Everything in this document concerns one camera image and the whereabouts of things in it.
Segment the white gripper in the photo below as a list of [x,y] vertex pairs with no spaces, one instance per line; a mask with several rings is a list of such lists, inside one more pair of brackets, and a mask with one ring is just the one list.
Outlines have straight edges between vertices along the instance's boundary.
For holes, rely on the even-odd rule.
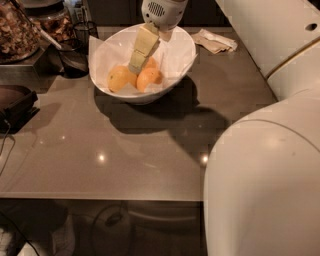
[[188,0],[143,0],[141,6],[145,24],[138,29],[129,69],[139,74],[159,44],[159,30],[174,29],[181,21]]

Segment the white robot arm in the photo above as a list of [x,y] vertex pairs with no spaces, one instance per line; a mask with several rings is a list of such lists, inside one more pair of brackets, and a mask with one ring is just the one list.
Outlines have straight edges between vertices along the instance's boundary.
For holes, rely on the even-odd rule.
[[216,0],[276,96],[230,126],[205,172],[209,256],[320,256],[320,14]]

